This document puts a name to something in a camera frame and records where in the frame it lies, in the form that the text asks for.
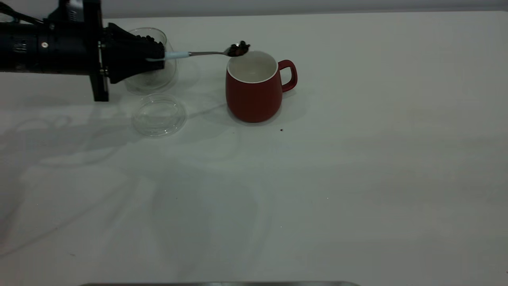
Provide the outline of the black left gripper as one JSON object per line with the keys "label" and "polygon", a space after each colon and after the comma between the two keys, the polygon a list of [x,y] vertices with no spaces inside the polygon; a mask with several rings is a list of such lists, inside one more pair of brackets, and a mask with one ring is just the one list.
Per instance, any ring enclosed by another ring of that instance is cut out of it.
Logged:
{"label": "black left gripper", "polygon": [[165,68],[165,62],[159,60],[165,57],[162,42],[148,35],[133,35],[114,23],[103,28],[99,0],[60,0],[43,23],[44,30],[38,38],[45,61],[43,72],[89,76],[96,102],[109,101],[103,37],[105,55],[118,60],[107,64],[111,84]]}

